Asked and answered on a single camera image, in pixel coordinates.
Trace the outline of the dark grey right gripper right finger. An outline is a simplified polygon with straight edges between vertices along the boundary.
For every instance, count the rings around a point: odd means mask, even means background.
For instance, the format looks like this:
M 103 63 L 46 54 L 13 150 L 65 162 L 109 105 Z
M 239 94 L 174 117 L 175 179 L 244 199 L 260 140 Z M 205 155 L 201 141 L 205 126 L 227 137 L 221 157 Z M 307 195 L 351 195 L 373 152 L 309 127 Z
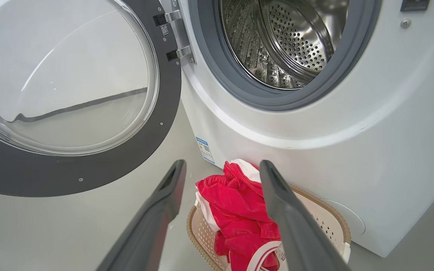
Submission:
M 269 218 L 279 228 L 289 271 L 351 271 L 271 161 L 259 165 Z

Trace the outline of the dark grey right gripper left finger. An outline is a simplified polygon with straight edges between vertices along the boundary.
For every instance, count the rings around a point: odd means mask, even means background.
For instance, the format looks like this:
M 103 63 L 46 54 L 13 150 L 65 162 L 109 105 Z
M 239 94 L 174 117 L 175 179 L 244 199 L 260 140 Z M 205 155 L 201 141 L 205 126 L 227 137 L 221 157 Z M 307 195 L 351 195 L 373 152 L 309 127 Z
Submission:
M 169 223 L 179 214 L 186 161 L 175 161 L 96 271 L 158 271 Z

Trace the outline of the red garment with white stripes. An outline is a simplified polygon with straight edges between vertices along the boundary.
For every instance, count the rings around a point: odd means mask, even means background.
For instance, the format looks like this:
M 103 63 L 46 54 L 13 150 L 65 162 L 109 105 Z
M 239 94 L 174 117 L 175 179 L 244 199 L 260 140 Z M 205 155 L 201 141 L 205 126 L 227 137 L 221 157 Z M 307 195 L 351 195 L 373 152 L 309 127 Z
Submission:
M 222 175 L 198 181 L 196 203 L 215 232 L 226 271 L 288 271 L 279 228 L 268 216 L 258 166 L 226 161 Z

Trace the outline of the dark grey round glass door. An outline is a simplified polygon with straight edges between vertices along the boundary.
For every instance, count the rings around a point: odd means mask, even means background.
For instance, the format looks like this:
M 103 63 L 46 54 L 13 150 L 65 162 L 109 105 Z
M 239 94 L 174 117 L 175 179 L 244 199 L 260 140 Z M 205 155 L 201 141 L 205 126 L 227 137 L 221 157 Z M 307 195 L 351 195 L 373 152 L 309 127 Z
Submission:
M 0 194 L 86 192 L 160 146 L 182 86 L 161 0 L 0 0 Z

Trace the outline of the cream basket with brown rim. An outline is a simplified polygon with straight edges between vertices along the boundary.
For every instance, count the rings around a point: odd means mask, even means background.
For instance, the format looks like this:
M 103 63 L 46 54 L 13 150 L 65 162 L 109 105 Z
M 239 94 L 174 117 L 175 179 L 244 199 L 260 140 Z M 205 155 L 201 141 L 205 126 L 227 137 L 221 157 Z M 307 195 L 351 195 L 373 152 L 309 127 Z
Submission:
M 351 255 L 351 232 L 344 217 L 334 207 L 306 190 L 294 185 L 290 187 L 342 256 L 344 262 L 348 263 Z M 219 256 L 215 252 L 215 232 L 206 222 L 199 203 L 196 203 L 188 214 L 186 232 L 196 250 L 212 270 L 231 271 L 226 256 Z

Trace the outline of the white front-load washing machine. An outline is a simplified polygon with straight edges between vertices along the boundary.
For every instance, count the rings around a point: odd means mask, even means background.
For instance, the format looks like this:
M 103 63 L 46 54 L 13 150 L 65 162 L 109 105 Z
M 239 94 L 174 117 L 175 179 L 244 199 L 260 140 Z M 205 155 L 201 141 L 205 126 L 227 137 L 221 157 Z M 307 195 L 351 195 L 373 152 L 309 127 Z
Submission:
M 350 208 L 365 224 L 351 239 L 387 257 L 434 202 L 434 0 L 416 12 L 400 12 L 402 0 L 349 0 L 335 53 L 296 90 L 246 74 L 217 1 L 180 2 L 195 57 L 179 59 L 194 136 L 219 168 L 269 160 L 289 183 Z

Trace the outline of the metal door hinge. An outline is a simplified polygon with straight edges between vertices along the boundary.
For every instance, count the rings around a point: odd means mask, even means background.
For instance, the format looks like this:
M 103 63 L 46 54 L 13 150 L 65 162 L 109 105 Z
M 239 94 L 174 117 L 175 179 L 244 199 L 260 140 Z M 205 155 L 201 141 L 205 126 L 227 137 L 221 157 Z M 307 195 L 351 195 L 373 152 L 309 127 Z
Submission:
M 170 36 L 170 29 L 173 30 L 177 48 L 167 53 L 167 60 L 185 59 L 191 64 L 195 64 L 195 57 L 191 40 L 185 25 L 183 9 L 180 6 L 181 0 L 162 0 L 164 5 L 171 8 L 171 11 L 164 12 L 158 7 L 159 14 L 153 16 L 155 25 L 158 26 L 166 41 Z

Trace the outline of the black door latch socket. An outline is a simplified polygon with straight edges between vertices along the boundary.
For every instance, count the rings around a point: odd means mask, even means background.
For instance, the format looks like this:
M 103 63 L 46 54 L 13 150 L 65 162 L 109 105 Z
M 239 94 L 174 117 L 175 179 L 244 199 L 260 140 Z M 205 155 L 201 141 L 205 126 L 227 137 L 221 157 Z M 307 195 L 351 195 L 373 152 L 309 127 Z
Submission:
M 426 11 L 429 0 L 402 0 L 400 12 Z

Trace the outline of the round white filter cover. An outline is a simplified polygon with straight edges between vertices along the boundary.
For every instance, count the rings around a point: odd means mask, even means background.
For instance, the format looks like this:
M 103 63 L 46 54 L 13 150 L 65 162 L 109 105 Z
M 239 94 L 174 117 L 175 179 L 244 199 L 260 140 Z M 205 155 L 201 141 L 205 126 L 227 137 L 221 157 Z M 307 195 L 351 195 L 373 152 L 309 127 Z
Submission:
M 321 200 L 329 204 L 330 206 L 334 207 L 344 217 L 344 219 L 348 223 L 348 227 L 351 230 L 352 236 L 362 235 L 365 232 L 365 224 L 363 220 L 350 208 L 346 207 L 345 205 L 339 202 L 335 202 L 330 199 L 321 199 Z

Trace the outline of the blue white energy sticker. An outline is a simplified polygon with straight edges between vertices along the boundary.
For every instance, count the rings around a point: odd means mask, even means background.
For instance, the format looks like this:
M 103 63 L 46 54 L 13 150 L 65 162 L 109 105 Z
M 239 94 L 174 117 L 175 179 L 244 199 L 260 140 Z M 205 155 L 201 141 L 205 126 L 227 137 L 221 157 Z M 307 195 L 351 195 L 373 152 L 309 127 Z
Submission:
M 208 143 L 206 141 L 198 138 L 198 137 L 195 137 L 195 138 L 197 140 L 200 152 L 201 152 L 204 160 L 206 160 L 206 161 L 208 161 L 208 162 L 210 162 L 212 164 L 215 164 L 215 161 L 214 161 L 214 159 L 212 157 L 212 153 L 210 151 Z

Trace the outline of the steel perforated washer drum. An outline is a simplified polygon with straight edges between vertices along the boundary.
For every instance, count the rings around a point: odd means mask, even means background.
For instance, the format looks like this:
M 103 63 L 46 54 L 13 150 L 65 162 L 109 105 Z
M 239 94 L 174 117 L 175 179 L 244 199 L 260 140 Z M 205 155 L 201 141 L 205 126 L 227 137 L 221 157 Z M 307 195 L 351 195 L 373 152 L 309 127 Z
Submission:
M 326 67 L 344 31 L 349 0 L 218 0 L 232 56 L 251 78 L 303 88 Z

